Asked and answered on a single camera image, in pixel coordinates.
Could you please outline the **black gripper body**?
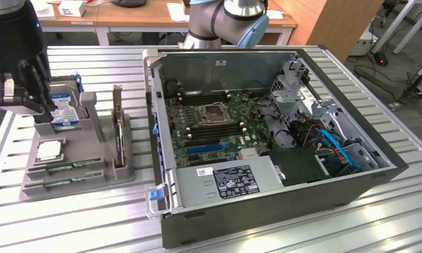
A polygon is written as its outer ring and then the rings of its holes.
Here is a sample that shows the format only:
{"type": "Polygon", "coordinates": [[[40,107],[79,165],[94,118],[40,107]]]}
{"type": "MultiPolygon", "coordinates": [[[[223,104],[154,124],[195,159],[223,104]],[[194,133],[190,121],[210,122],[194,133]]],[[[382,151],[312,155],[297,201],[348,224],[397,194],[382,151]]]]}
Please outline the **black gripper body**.
{"type": "Polygon", "coordinates": [[[0,1],[0,69],[15,69],[44,53],[42,26],[31,1],[0,1]]]}

